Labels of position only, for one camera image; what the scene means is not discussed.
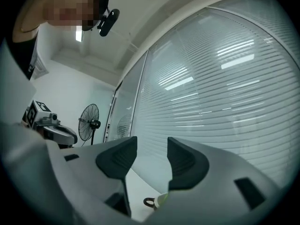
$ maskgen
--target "cup handle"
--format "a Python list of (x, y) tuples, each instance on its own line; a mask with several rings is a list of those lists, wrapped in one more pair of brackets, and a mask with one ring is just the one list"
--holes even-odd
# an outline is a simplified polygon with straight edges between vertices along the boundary
[(147, 197), (144, 199), (144, 204), (147, 206), (147, 207), (150, 207), (150, 208), (154, 208), (154, 198), (150, 198), (150, 197)]

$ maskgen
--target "neck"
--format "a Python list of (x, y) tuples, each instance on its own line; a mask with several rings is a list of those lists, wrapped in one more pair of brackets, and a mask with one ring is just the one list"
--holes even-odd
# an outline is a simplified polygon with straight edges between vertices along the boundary
[(31, 31), (46, 22), (43, 18), (43, 10), (47, 0), (27, 0), (24, 6), (22, 30)]

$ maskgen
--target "black fan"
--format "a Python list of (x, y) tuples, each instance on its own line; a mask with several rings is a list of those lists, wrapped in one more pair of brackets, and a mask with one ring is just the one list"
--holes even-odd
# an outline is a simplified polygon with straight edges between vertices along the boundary
[(83, 141), (92, 138), (91, 145), (93, 145), (95, 131), (101, 125), (101, 122), (98, 121), (99, 110), (97, 105), (91, 104), (87, 106), (78, 120), (78, 133), (80, 138)]

